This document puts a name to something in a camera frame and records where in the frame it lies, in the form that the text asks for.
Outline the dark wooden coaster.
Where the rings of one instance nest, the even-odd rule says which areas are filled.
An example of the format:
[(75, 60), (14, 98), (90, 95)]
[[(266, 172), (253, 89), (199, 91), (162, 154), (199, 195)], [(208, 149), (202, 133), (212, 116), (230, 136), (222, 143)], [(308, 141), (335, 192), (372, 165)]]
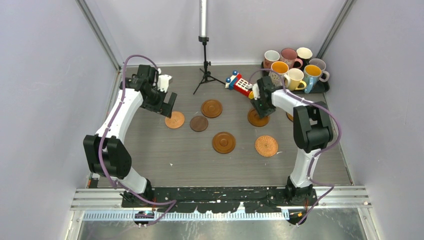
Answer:
[(191, 119), (189, 126), (195, 132), (203, 132), (209, 126), (209, 121), (206, 117), (198, 115)]

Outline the ridged wooden coaster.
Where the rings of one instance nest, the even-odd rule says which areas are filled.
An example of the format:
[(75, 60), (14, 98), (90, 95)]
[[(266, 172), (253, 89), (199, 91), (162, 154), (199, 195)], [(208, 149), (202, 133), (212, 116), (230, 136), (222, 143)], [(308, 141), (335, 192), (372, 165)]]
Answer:
[(291, 122), (294, 121), (294, 117), (292, 115), (290, 115), (288, 112), (286, 113), (286, 116)]
[(269, 123), (270, 117), (260, 117), (258, 112), (254, 108), (252, 108), (247, 114), (247, 120), (251, 125), (255, 127), (264, 127)]
[(228, 154), (236, 147), (236, 138), (229, 132), (219, 132), (212, 138), (213, 149), (220, 154)]
[(217, 118), (222, 114), (223, 106), (216, 99), (208, 99), (201, 105), (201, 113), (207, 118)]

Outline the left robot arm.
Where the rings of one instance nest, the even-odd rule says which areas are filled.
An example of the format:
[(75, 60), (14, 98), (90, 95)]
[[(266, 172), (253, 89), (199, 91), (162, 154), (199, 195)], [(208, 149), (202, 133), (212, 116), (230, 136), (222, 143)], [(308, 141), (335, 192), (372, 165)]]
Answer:
[(141, 176), (132, 166), (132, 157), (124, 146), (130, 123), (139, 108), (172, 116), (177, 98), (171, 93), (165, 102), (172, 76), (161, 69), (139, 65), (137, 73), (125, 77), (120, 83), (117, 100), (103, 125), (94, 135), (86, 135), (83, 147), (91, 173), (110, 177), (113, 183), (121, 184), (135, 192), (134, 200), (141, 207), (153, 202), (151, 182)]

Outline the patterned mug orange inside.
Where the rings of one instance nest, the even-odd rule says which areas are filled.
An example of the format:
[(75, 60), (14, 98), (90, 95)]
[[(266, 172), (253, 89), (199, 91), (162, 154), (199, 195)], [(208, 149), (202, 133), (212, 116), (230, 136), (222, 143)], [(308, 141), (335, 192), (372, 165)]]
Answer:
[(282, 87), (286, 85), (285, 75), (289, 71), (289, 66), (283, 61), (275, 61), (271, 64), (271, 71), (269, 72), (269, 77), (271, 78), (272, 83), (276, 87)]

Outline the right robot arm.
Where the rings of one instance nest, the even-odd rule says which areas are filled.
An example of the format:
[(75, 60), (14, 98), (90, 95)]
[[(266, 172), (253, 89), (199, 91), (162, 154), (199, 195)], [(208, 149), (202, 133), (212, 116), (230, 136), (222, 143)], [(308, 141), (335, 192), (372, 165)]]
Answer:
[(269, 76), (253, 84), (250, 101), (260, 118), (280, 108), (293, 117), (293, 139), (297, 155), (292, 173), (287, 178), (284, 197), (291, 205), (299, 205), (313, 193), (312, 177), (319, 156), (334, 134), (326, 105), (305, 100), (288, 89), (273, 84)]

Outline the woven coaster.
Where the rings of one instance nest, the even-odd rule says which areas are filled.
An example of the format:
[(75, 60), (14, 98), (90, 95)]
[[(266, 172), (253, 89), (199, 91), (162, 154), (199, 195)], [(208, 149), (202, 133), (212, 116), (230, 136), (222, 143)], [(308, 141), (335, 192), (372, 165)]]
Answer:
[(263, 157), (272, 157), (278, 152), (278, 142), (269, 135), (258, 137), (254, 143), (255, 150)]
[(185, 116), (180, 111), (173, 111), (171, 117), (165, 118), (165, 125), (170, 129), (180, 128), (185, 122)]

